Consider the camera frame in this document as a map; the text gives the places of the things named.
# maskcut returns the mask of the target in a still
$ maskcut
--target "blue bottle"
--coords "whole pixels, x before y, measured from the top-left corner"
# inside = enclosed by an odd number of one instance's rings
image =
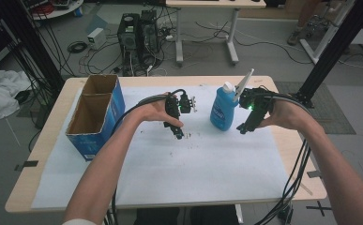
[[[217,96],[210,113],[210,121],[222,131],[228,130],[234,121],[234,107],[238,104],[238,100],[234,101],[234,95],[234,87],[230,82],[226,82],[217,89]]]

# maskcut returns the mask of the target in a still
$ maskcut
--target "blue cardboard box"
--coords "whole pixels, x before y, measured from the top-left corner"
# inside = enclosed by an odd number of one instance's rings
[[[88,77],[66,131],[85,160],[92,160],[110,139],[125,107],[117,75]]]

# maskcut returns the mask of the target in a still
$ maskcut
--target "person's right arm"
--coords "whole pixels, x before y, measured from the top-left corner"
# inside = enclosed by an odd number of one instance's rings
[[[321,171],[338,224],[363,224],[363,180],[328,139],[324,129],[299,106],[277,100],[260,127],[296,129],[307,140]]]

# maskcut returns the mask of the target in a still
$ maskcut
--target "forearm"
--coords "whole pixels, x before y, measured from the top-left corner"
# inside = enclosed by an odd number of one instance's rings
[[[363,224],[363,181],[319,125],[304,134],[325,182],[339,224]]]
[[[116,189],[132,136],[141,122],[132,115],[127,116],[122,126],[99,150],[69,201],[65,221],[84,218],[96,224],[102,222]]]

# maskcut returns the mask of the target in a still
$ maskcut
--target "human hand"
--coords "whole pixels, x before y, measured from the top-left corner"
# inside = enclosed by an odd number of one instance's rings
[[[275,100],[270,116],[263,120],[259,128],[276,125],[282,128],[296,129],[302,133],[320,126],[304,109],[286,100]]]
[[[149,104],[145,104],[133,110],[131,113],[133,115],[138,116],[140,118],[140,122],[143,121],[164,121],[176,127],[183,127],[184,124],[170,116],[166,113],[165,110],[165,102],[166,100],[159,100]]]

